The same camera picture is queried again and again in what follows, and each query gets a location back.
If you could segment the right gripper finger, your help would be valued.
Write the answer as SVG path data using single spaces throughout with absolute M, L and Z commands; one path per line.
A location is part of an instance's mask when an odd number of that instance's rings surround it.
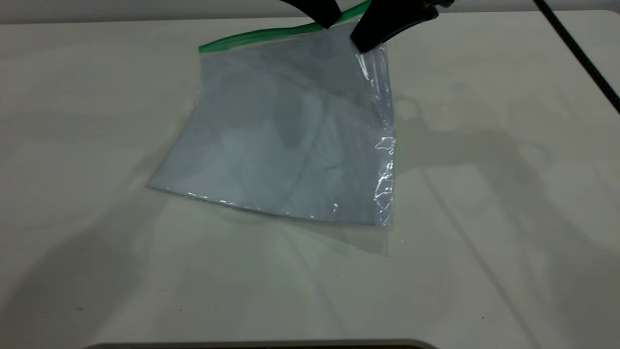
M 367 53 L 397 34 L 439 15 L 426 0 L 372 0 L 351 33 L 358 51 Z

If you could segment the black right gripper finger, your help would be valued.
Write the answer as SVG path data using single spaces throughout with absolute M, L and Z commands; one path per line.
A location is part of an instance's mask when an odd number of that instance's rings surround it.
M 296 7 L 319 26 L 328 29 L 342 18 L 342 11 L 336 0 L 282 0 Z

